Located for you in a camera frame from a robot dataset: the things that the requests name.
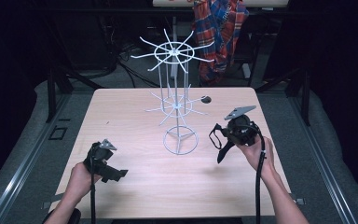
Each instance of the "white wire rack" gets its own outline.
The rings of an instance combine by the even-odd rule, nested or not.
[[[168,118],[176,119],[176,125],[171,127],[166,131],[163,137],[164,146],[173,154],[176,155],[185,155],[193,151],[199,142],[199,138],[197,133],[187,126],[185,121],[185,116],[190,112],[195,112],[201,115],[205,115],[205,113],[201,113],[197,110],[193,109],[193,103],[202,100],[205,96],[196,99],[190,100],[188,97],[188,91],[190,90],[190,85],[188,84],[188,63],[195,59],[204,62],[212,62],[213,60],[205,60],[195,56],[196,49],[203,49],[210,47],[213,43],[201,46],[197,48],[192,48],[186,42],[193,35],[193,32],[188,36],[188,38],[184,42],[171,41],[168,38],[167,32],[164,30],[164,34],[167,38],[167,42],[162,43],[160,45],[156,45],[150,43],[143,38],[141,40],[148,45],[151,45],[155,48],[153,53],[133,56],[132,58],[139,59],[144,57],[154,56],[157,59],[157,64],[147,69],[147,71],[152,72],[158,69],[159,76],[159,86],[160,86],[160,96],[151,92],[151,94],[161,101],[160,106],[155,109],[148,109],[146,111],[162,111],[165,114],[165,118],[159,125],[162,125]],[[167,80],[167,93],[164,94],[164,90],[162,87],[162,79],[161,79],[161,66],[165,64],[166,68],[166,80]],[[169,83],[169,66],[172,67],[174,88],[172,89]],[[180,66],[184,72],[184,88],[181,93],[178,93],[178,83],[177,83],[177,75],[178,75],[178,66]],[[190,148],[182,148],[183,141],[193,141],[192,147]]]

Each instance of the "person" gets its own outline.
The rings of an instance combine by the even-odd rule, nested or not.
[[[290,197],[280,175],[275,169],[271,140],[264,137],[264,141],[266,158],[264,159],[263,168],[261,170],[261,179],[266,185],[269,196],[271,197],[277,223],[309,223]],[[237,147],[245,155],[249,164],[256,170],[261,153],[261,138],[257,136],[255,143],[249,147],[238,145]]]
[[[287,192],[280,175],[277,173],[274,166],[274,154],[272,142],[269,138],[264,137],[266,158],[264,159],[263,169],[261,172],[261,179],[267,187],[268,193],[272,200],[272,205],[275,211],[275,217],[278,224],[309,223],[302,212],[297,207],[296,203]],[[255,143],[251,146],[237,147],[245,155],[247,161],[256,170],[260,153],[261,153],[261,138],[257,136]],[[95,182],[101,177],[96,175]],[[66,224],[72,215],[76,205],[81,199],[90,191],[91,175],[83,162],[75,165],[72,169],[71,177],[69,178],[68,186],[62,196],[61,201],[48,217],[45,223]]]

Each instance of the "table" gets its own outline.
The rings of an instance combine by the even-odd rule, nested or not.
[[[256,105],[246,113],[267,137],[271,137],[263,111],[251,88],[197,88],[190,99],[203,95],[209,104],[196,102],[199,112],[185,116],[187,126],[197,132],[198,146],[186,155],[175,155],[163,146],[163,135],[176,124],[158,108],[160,100],[151,92],[159,89],[100,89],[94,92],[57,194],[64,192],[72,167],[83,161],[97,141],[107,138],[117,147],[108,165],[128,169],[119,182],[96,184],[97,218],[173,218],[255,216],[255,170],[241,151],[232,148],[217,164],[218,150],[209,139],[215,123],[227,125],[224,117],[235,107]],[[226,138],[219,136],[222,143]],[[278,154],[275,167],[289,189]],[[82,217],[90,217],[90,196],[77,206]],[[266,187],[261,185],[261,215],[274,211]]]
[[[245,0],[247,7],[286,7],[288,0]],[[154,7],[193,7],[188,0],[153,0]]]

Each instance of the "chair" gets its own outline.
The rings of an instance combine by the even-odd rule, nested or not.
[[[239,64],[238,69],[241,70],[245,63],[252,65],[247,83],[248,87],[252,84],[258,51],[268,29],[269,19],[263,15],[251,15],[242,24],[240,36],[234,51],[234,63]]]

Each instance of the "red and blue plaid shirt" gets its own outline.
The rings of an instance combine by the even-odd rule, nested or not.
[[[200,83],[213,85],[220,81],[235,51],[241,25],[249,15],[241,0],[195,0],[194,30],[199,46],[203,48],[200,57],[213,60],[200,62]]]

